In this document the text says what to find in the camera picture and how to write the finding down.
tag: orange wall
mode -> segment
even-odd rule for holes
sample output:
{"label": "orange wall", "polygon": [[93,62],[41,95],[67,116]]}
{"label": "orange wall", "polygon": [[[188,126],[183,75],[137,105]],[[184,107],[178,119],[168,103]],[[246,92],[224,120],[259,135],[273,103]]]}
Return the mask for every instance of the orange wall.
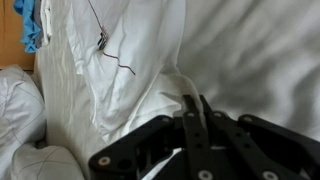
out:
{"label": "orange wall", "polygon": [[24,70],[33,70],[34,54],[24,52],[20,43],[22,17],[13,10],[14,0],[0,0],[0,69],[18,64]]}

